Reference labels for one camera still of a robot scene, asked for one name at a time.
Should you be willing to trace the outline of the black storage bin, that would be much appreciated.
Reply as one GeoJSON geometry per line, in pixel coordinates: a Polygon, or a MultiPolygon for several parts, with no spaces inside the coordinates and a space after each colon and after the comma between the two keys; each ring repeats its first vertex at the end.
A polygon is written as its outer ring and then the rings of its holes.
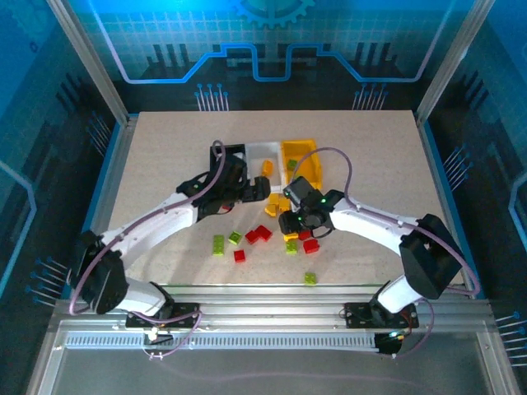
{"type": "MultiPolygon", "coordinates": [[[[246,181],[248,179],[248,164],[245,144],[231,144],[224,146],[226,151],[226,163],[223,167],[223,172],[227,172],[234,165],[240,168],[240,176],[236,179],[237,181],[246,181]]],[[[221,159],[221,148],[218,145],[212,145],[209,147],[209,163],[210,171],[215,174],[217,171],[217,165],[221,159]]]]}

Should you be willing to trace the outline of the white storage bin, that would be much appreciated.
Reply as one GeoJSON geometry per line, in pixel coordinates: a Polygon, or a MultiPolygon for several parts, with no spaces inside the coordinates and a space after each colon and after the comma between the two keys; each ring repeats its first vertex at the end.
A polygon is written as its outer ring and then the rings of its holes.
{"type": "Polygon", "coordinates": [[[273,164],[273,172],[268,176],[271,193],[281,193],[286,186],[286,171],[282,160],[280,142],[253,142],[245,145],[247,174],[250,179],[261,175],[265,160],[273,164]]]}

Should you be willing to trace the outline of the aluminium front beam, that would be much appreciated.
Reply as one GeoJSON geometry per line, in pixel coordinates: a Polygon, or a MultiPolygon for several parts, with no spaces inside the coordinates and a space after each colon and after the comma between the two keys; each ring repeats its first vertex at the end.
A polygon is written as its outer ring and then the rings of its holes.
{"type": "MultiPolygon", "coordinates": [[[[213,331],[328,332],[342,331],[338,314],[346,303],[368,302],[378,286],[345,285],[202,285],[167,286],[177,303],[198,303],[201,328],[213,331]]],[[[497,326],[486,300],[444,293],[440,299],[417,304],[425,332],[494,332],[497,326]]]]}

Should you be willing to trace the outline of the yellow storage bin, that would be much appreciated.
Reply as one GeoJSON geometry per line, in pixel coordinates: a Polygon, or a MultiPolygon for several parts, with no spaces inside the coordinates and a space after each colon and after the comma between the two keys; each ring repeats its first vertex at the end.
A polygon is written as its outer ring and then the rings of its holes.
{"type": "MultiPolygon", "coordinates": [[[[291,182],[293,168],[289,165],[291,160],[299,162],[306,154],[317,148],[314,139],[285,140],[281,142],[282,163],[285,171],[286,184],[291,182]]],[[[300,165],[296,176],[303,176],[317,189],[323,186],[323,170],[317,153],[306,158],[300,165]]]]}

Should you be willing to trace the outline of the grey metal bottom panel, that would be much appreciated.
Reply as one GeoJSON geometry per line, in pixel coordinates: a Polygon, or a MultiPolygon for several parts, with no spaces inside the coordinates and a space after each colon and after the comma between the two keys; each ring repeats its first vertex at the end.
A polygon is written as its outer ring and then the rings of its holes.
{"type": "Polygon", "coordinates": [[[403,356],[345,350],[72,349],[44,339],[23,395],[527,395],[494,333],[434,332],[403,356]]]}

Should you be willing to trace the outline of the black controller box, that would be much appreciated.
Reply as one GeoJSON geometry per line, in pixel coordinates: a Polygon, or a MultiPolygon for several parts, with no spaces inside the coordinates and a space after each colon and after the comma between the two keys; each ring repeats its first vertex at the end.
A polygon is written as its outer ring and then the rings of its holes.
{"type": "Polygon", "coordinates": [[[375,348],[381,355],[397,355],[402,349],[403,342],[409,336],[408,332],[384,332],[374,335],[375,348]]]}

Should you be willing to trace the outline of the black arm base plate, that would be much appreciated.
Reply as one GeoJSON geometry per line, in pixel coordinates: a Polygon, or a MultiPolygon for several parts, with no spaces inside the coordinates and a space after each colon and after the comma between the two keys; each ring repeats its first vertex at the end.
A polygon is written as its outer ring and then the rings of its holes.
{"type": "Polygon", "coordinates": [[[198,303],[169,303],[153,316],[129,312],[125,321],[126,328],[191,328],[200,313],[198,303]]]}
{"type": "Polygon", "coordinates": [[[414,304],[405,306],[399,313],[392,314],[369,303],[346,303],[343,318],[350,329],[403,329],[419,326],[417,310],[414,304]]]}

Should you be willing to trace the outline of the aluminium blue table side rail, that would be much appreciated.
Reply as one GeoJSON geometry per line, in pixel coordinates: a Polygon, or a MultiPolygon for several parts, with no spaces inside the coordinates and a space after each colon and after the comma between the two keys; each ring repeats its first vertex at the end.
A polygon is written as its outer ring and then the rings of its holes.
{"type": "Polygon", "coordinates": [[[109,228],[138,118],[139,114],[132,114],[126,126],[117,124],[112,132],[81,232],[99,234],[109,228]]]}

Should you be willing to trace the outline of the aluminium frame post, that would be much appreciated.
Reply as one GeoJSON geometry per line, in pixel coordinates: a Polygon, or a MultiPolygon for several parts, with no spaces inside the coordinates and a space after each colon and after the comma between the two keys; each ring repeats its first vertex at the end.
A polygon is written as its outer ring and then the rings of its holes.
{"type": "Polygon", "coordinates": [[[72,9],[68,0],[46,0],[58,23],[68,37],[70,44],[75,49],[77,56],[88,71],[97,90],[110,109],[116,122],[120,126],[127,126],[129,122],[128,111],[121,100],[110,75],[100,60],[95,47],[85,32],[77,14],[72,9]]]}
{"type": "Polygon", "coordinates": [[[452,44],[417,107],[415,119],[418,128],[424,126],[432,110],[436,107],[451,78],[454,76],[455,71],[466,56],[483,22],[487,19],[495,1],[473,0],[472,7],[464,18],[452,44]]]}

